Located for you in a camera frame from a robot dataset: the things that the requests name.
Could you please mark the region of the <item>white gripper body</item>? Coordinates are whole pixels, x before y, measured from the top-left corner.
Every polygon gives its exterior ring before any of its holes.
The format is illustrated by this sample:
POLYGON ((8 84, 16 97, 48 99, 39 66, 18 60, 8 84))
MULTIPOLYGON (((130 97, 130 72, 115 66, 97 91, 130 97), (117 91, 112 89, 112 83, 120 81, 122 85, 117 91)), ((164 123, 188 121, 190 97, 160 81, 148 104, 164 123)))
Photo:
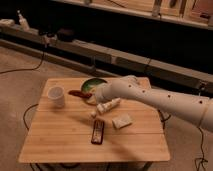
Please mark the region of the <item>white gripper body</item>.
POLYGON ((106 103, 108 99, 103 95, 103 90, 106 88, 106 83, 93 85, 89 92, 92 96, 89 98, 90 104, 106 103))

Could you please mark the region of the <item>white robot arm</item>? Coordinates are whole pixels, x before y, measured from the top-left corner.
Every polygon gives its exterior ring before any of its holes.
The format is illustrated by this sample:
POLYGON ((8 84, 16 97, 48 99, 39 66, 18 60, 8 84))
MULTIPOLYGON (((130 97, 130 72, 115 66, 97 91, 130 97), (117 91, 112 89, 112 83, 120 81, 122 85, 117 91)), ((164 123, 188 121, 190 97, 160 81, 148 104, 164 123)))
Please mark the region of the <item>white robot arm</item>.
POLYGON ((142 102, 213 133, 213 98, 145 88, 133 75, 97 85, 94 97, 98 103, 115 98, 142 102))

